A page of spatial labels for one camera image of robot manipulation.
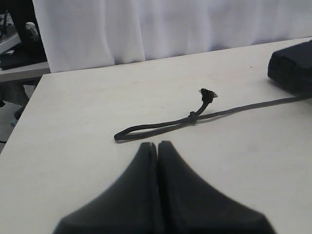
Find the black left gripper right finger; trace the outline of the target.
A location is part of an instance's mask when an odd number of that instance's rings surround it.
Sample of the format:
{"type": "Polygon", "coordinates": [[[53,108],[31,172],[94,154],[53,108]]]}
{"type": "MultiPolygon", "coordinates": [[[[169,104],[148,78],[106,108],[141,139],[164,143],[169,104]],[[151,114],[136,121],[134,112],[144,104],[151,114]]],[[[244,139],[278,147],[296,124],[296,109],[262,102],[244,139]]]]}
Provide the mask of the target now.
{"type": "Polygon", "coordinates": [[[274,234],[268,219],[203,180],[169,141],[158,145],[158,186],[169,234],[274,234]]]}

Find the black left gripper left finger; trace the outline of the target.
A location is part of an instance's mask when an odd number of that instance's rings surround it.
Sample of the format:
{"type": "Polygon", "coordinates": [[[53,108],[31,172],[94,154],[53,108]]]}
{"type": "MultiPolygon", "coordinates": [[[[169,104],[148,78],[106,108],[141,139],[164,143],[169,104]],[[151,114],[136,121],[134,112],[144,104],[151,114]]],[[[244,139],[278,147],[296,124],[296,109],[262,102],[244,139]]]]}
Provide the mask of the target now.
{"type": "Polygon", "coordinates": [[[100,196],[65,216],[56,234],[156,234],[157,155],[142,143],[124,173],[100,196]]]}

